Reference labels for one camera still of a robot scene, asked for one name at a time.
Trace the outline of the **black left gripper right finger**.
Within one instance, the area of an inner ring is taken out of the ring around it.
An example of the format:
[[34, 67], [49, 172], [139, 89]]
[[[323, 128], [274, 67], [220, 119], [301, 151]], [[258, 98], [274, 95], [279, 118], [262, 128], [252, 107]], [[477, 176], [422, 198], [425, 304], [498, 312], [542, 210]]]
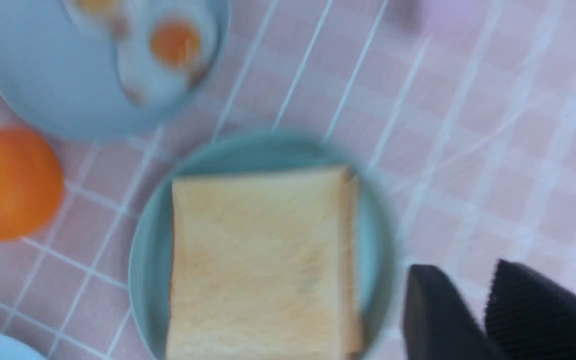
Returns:
[[501, 259], [484, 329], [508, 360], [576, 360], [576, 294], [525, 264]]

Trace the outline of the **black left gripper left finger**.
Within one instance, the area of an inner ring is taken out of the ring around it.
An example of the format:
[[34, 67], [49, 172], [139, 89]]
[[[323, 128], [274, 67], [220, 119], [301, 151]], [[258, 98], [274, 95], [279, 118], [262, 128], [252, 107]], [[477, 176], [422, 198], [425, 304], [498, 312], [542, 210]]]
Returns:
[[430, 264], [407, 271], [402, 334], [409, 360], [504, 360], [450, 278]]

